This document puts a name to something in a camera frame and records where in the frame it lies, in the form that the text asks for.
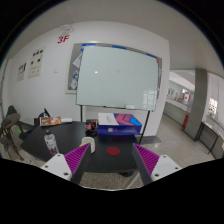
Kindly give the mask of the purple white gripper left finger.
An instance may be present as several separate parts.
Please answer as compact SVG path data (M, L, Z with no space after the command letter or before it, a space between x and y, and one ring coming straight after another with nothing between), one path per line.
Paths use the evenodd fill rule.
M65 155L56 154L42 166L42 169L65 180L79 184L87 168L90 154L91 145L87 143Z

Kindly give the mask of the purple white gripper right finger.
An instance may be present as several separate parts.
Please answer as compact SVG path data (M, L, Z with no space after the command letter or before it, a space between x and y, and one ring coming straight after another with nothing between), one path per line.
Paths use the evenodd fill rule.
M137 144L133 145L132 154L144 185L181 170L168 155L159 156Z

